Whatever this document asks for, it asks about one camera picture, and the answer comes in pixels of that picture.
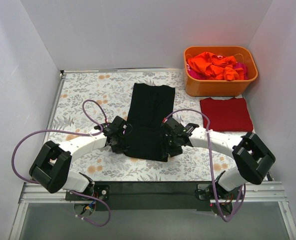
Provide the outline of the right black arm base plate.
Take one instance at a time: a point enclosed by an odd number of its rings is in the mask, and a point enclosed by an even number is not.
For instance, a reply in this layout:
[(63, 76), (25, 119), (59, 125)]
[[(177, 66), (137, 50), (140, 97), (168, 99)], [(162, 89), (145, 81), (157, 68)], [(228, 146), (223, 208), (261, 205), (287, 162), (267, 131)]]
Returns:
[[(217, 198), (226, 202), (236, 200), (239, 195), (239, 188), (234, 188), (232, 191), (226, 191), (224, 188), (216, 184)], [(195, 190), (196, 196), (200, 200), (214, 200), (214, 191), (212, 184), (198, 184)]]

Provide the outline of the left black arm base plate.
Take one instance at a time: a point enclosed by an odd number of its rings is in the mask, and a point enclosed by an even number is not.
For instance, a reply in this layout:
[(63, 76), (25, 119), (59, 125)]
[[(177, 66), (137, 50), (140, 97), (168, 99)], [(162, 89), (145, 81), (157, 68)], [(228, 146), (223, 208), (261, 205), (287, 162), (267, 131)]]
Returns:
[[(110, 191), (109, 185), (92, 185), (87, 187), (86, 190), (82, 192), (82, 194), (106, 201), (109, 199), (109, 191)], [(90, 201), (92, 199), (89, 197), (79, 196), (77, 194), (67, 191), (65, 195), (65, 200), (66, 201)]]

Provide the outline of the orange t shirt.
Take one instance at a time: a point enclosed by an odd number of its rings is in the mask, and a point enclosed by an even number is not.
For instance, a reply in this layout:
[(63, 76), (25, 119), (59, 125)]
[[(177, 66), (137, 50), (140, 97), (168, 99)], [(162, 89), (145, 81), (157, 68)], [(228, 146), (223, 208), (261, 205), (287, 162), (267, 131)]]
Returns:
[(237, 60), (232, 55), (216, 55), (212, 52), (205, 51), (195, 57), (188, 58), (187, 63), (195, 72), (207, 77), (215, 77), (223, 74), (225, 68), (232, 69), (237, 64)]

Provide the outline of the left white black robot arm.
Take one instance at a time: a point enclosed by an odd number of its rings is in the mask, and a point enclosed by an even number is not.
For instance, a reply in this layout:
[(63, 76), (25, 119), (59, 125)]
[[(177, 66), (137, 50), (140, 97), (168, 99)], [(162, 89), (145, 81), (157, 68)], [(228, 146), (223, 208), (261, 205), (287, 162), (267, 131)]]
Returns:
[(94, 195), (95, 182), (81, 172), (72, 171), (71, 164), (93, 150), (107, 146), (114, 153), (125, 153), (128, 150), (125, 133), (130, 126), (116, 116), (112, 122), (95, 126), (84, 136), (61, 143), (50, 140), (42, 146), (29, 175), (51, 194), (63, 189), (75, 191), (83, 200), (89, 200)]

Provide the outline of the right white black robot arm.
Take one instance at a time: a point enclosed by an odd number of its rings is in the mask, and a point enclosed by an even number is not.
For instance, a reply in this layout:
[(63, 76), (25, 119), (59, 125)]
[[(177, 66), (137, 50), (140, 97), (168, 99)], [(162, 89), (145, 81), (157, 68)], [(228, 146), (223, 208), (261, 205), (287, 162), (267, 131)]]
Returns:
[(203, 191), (210, 198), (216, 195), (225, 199), (246, 183), (260, 185), (276, 161), (274, 154), (254, 132), (243, 136), (229, 135), (206, 130), (194, 123), (184, 126), (172, 117), (165, 119), (161, 128), (165, 151), (171, 156), (177, 155), (178, 148), (189, 146), (209, 149), (234, 159), (236, 166), (223, 171), (215, 179), (214, 187), (209, 186)]

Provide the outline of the black t shirt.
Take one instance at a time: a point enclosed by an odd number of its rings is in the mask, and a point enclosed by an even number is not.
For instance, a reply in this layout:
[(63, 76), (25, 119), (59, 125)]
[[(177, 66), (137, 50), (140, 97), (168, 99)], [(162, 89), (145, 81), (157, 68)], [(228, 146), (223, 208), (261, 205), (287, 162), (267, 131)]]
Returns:
[(173, 111), (175, 88), (135, 83), (133, 86), (126, 131), (128, 149), (125, 155), (132, 158), (167, 162), (163, 153), (161, 124)]

